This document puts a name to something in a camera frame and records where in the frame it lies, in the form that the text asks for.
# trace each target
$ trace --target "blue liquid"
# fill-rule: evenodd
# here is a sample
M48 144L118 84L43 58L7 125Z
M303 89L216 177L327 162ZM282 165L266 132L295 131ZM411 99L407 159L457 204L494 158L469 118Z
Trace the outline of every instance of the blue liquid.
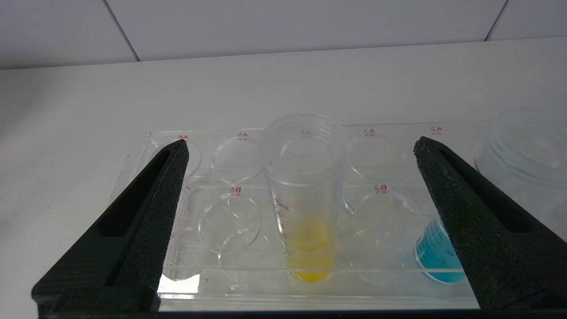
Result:
M422 268L463 269L459 258L439 219L432 220L417 241L415 255ZM456 283L464 272L425 272L429 278L441 283Z

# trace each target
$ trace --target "tile grout line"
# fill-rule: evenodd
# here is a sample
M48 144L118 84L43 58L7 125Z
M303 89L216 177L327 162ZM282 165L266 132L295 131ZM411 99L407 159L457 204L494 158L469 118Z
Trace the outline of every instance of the tile grout line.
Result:
M484 38L484 41L489 41L490 38L492 37L494 30L496 29L496 24L498 23L498 21L500 21L500 18L502 17L502 15L504 14L504 10L508 7L508 3L510 2L510 0L506 0L506 2L504 2L504 5L502 6L502 9L500 9L500 12L498 13L498 15L496 16L496 19L494 20L494 23L492 24L492 26L490 27L490 30L488 31L488 34L486 35L486 37Z
M116 27L118 28L118 30L120 31L120 34L122 34L122 37L124 38L124 41L126 41L126 45L128 46L128 48L130 49L130 51L132 52L132 54L134 55L134 57L136 58L137 62L140 62L140 57L138 57L138 53L136 53L136 50L134 50L134 47L132 46L132 43L130 42L130 40L128 39L128 37L126 36L126 33L124 32L124 29L122 29L122 26L120 25L120 23L118 22L118 19L116 18L116 15L114 14L114 12L112 11L112 8L110 8L110 5L108 4L107 0L102 0L104 6L106 7L108 13L110 14L112 20L114 21Z

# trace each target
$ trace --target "black foam clamp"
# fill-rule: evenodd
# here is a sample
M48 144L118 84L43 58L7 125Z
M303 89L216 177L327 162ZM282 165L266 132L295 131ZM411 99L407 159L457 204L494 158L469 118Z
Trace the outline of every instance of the black foam clamp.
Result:
M189 152L163 148L32 290L38 313L157 310Z
M479 306L566 308L567 243L440 142L413 151Z

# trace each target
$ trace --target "clear plastic well plate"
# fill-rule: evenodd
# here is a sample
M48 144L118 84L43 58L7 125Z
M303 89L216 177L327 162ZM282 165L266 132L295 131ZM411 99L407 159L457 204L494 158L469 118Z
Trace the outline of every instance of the clear plastic well plate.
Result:
M308 269L330 272L318 282L303 282L291 272L305 269L285 266L257 155L262 129L150 133L119 182L131 180L174 140L184 139L189 148L158 289L161 310L477 308L465 276L454 283L431 279L443 277L432 273L462 269L423 268L416 259L416 244L437 211L413 146L421 136L431 137L473 164L487 127L346 125L345 209L333 266Z

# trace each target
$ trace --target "yellow liquid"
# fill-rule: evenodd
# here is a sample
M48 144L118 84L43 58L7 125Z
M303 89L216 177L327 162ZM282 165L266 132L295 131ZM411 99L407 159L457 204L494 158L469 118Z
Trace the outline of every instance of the yellow liquid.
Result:
M334 236L326 223L319 219L296 223L287 234L286 265L289 268L332 268L335 261ZM304 282L316 282L329 275L328 271L292 271Z

